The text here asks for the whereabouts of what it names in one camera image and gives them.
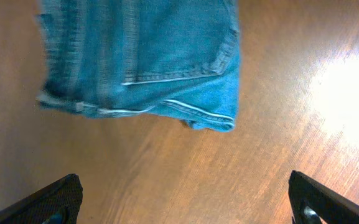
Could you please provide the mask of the dark blue jeans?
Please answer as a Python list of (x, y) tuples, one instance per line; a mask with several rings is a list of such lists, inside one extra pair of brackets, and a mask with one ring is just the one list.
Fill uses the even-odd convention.
[(153, 114), (235, 127), (240, 26), (234, 0), (48, 0), (37, 16), (42, 108), (88, 118)]

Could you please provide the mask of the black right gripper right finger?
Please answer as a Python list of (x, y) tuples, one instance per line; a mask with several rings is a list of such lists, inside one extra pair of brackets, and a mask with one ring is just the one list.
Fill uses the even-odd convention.
[(359, 224), (359, 205), (299, 171), (291, 172), (288, 194), (295, 224)]

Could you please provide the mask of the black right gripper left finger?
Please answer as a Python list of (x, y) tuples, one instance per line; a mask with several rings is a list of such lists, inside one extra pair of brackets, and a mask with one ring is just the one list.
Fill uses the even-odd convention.
[(83, 188), (76, 174), (68, 174), (0, 211), (3, 223), (76, 224)]

